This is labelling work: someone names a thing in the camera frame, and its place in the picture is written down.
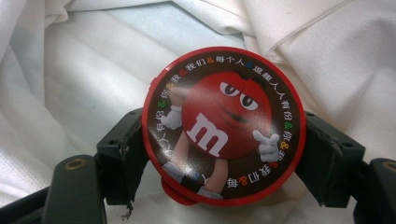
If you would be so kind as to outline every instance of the cartoon leg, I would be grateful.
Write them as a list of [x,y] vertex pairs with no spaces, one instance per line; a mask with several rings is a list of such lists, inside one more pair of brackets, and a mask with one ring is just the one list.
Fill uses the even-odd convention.
[[228,161],[216,159],[212,176],[207,179],[206,184],[200,189],[198,194],[209,198],[222,199],[220,193],[227,182]]
[[170,161],[163,166],[165,172],[172,176],[177,183],[181,183],[181,180],[188,171],[187,157],[189,155],[189,149],[190,142],[183,132],[177,140]]

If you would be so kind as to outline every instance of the cartoon hand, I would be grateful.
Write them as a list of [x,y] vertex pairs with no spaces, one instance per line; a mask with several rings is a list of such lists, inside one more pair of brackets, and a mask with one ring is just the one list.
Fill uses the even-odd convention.
[[279,157],[279,149],[277,148],[277,141],[279,135],[274,133],[271,138],[263,136],[259,131],[253,131],[253,137],[260,142],[259,151],[262,161],[273,162],[277,161]]
[[181,106],[171,105],[171,108],[168,116],[161,117],[161,123],[174,130],[181,126]]

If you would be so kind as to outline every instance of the white cloth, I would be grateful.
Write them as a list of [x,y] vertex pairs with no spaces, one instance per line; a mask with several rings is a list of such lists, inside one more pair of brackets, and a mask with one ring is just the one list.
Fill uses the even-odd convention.
[[[0,206],[46,187],[61,160],[95,153],[150,81],[178,56],[209,46],[276,63],[312,111],[396,160],[393,0],[0,0]],[[133,223],[353,223],[319,207],[296,175],[242,207],[182,206],[149,163]],[[109,206],[109,223],[125,209]]]

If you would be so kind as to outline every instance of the cartoon foot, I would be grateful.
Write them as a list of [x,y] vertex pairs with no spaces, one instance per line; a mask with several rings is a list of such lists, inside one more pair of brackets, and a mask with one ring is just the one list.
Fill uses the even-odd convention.
[[221,195],[215,192],[207,191],[206,189],[204,189],[204,187],[201,187],[198,190],[197,194],[204,196],[206,198],[223,200],[223,197]]
[[163,169],[174,180],[176,180],[177,183],[181,183],[181,180],[183,179],[185,174],[180,168],[178,168],[178,166],[176,166],[174,163],[169,161],[163,166]]

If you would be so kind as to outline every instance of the round tin lid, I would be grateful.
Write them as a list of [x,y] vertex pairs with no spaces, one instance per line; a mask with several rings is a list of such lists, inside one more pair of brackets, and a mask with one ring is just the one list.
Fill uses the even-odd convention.
[[167,66],[142,115],[149,158],[183,204],[252,203],[278,189],[304,150],[305,116],[289,80],[243,49],[214,47]]

